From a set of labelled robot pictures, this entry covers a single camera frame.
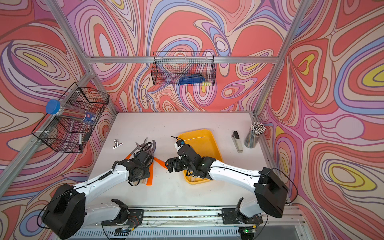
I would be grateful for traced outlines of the yellow plastic tray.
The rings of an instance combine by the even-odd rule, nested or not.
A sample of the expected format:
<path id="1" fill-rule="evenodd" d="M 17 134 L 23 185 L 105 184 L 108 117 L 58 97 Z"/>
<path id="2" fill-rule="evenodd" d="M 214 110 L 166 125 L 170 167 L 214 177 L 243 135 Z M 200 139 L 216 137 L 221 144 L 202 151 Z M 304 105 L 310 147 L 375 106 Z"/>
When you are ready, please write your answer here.
<path id="1" fill-rule="evenodd" d="M 182 133 L 179 138 L 189 144 L 201 157 L 212 157 L 222 161 L 222 155 L 213 133 L 208 129 L 201 129 Z"/>

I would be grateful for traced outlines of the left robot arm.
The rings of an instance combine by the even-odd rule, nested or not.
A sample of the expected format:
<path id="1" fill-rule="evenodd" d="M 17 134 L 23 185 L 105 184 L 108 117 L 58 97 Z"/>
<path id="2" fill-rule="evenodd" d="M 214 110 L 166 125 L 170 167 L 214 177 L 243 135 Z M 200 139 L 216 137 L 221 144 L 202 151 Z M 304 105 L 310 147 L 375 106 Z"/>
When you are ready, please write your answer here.
<path id="1" fill-rule="evenodd" d="M 112 199 L 99 205 L 91 205 L 91 202 L 121 183 L 136 187 L 148 179 L 155 149 L 155 141 L 137 144 L 130 155 L 115 161 L 105 173 L 73 186 L 61 185 L 41 210 L 41 220 L 37 224 L 52 230 L 62 240 L 72 237 L 83 227 L 98 223 L 127 225 L 130 211 L 121 200 Z"/>

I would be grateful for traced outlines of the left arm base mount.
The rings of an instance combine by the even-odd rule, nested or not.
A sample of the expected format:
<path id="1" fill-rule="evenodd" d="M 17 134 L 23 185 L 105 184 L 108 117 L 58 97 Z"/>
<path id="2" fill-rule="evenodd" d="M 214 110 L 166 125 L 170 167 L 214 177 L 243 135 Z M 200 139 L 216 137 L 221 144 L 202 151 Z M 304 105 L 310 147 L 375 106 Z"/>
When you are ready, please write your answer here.
<path id="1" fill-rule="evenodd" d="M 130 226 L 138 227 L 142 224 L 144 217 L 143 209 L 121 210 L 114 220 L 103 221 L 103 226 Z"/>

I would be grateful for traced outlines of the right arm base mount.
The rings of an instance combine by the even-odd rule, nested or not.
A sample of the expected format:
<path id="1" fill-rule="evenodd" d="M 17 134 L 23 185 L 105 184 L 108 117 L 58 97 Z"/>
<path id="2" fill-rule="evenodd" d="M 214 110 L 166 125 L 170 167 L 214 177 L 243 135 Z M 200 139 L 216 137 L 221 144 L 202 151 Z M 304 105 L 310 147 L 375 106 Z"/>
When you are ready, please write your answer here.
<path id="1" fill-rule="evenodd" d="M 247 217 L 240 213 L 236 208 L 223 208 L 218 216 L 222 218 L 223 224 L 234 225 L 234 224 L 252 224 L 259 226 L 263 223 L 261 214 L 254 215 L 253 217 Z"/>

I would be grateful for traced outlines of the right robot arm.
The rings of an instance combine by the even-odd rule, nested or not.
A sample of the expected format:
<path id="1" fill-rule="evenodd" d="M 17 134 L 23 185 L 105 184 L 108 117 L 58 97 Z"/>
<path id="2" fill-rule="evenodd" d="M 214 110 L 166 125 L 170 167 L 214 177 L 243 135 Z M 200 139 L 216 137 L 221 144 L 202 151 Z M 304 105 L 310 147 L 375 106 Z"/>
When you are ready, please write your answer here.
<path id="1" fill-rule="evenodd" d="M 170 173 L 186 171 L 187 177 L 223 181 L 254 193 L 254 198 L 249 201 L 239 200 L 238 211 L 243 217 L 252 218 L 261 213 L 274 218 L 283 217 L 288 187 L 273 169 L 246 170 L 212 157 L 201 157 L 183 139 L 174 138 L 178 156 L 165 162 Z"/>

